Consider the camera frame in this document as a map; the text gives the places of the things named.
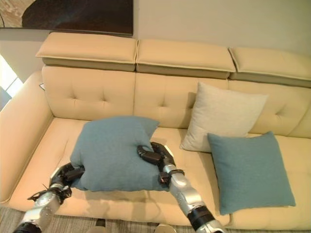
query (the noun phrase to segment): gray carpet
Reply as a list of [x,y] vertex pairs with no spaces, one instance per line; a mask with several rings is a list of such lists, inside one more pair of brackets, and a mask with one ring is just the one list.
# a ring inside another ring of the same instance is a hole
[[[0,233],[12,233],[23,218],[24,213],[0,206]],[[44,233],[86,233],[95,226],[97,219],[85,217],[54,216]],[[128,222],[122,220],[106,220],[108,233],[153,233],[156,223]],[[173,226],[177,233],[194,233],[191,227]],[[310,233],[311,231],[261,231],[232,230],[228,233]]]

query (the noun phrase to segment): wall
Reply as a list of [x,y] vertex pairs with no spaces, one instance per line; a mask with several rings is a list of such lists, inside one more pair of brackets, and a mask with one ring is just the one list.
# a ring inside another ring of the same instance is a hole
[[41,58],[35,54],[48,33],[46,30],[0,29],[0,53],[23,82],[43,67]]
[[[134,0],[134,38],[202,41],[311,55],[310,0]],[[0,52],[24,81],[44,30],[0,29]]]

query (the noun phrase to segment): beige leather sofa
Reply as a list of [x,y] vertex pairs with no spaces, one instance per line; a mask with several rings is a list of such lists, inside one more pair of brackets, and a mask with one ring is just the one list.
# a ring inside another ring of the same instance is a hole
[[[55,168],[69,162],[87,121],[136,115],[160,121],[152,141],[169,146],[178,167],[222,224],[236,229],[311,228],[310,58],[275,50],[229,52],[203,43],[69,33],[50,34],[37,56],[46,66],[29,77],[0,113],[2,205],[30,209],[33,202],[27,198],[48,185]],[[269,95],[249,136],[275,133],[296,207],[220,215],[211,154],[179,148],[199,81]],[[58,214],[190,225],[171,194],[156,191],[73,189]]]

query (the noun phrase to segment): teal pillow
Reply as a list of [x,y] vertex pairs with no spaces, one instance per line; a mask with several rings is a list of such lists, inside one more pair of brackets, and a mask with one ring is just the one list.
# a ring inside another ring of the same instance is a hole
[[220,190],[220,213],[265,206],[295,206],[272,132],[252,138],[207,135]]
[[77,140],[70,161],[85,172],[72,184],[81,190],[167,190],[158,182],[157,166],[142,160],[137,146],[152,150],[150,138],[159,122],[119,116],[88,122]]

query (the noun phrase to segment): robotic hand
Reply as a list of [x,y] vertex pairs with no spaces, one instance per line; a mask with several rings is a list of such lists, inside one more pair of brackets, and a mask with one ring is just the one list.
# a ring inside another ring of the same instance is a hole
[[71,163],[58,168],[51,176],[49,188],[28,198],[33,200],[35,205],[25,213],[14,233],[43,232],[64,199],[71,197],[72,181],[80,178],[83,173],[83,167],[74,169]]
[[221,223],[215,220],[200,194],[186,179],[184,171],[176,167],[170,149],[156,142],[152,142],[151,146],[154,152],[138,146],[138,154],[143,160],[158,166],[160,183],[169,188],[196,233],[225,233]]

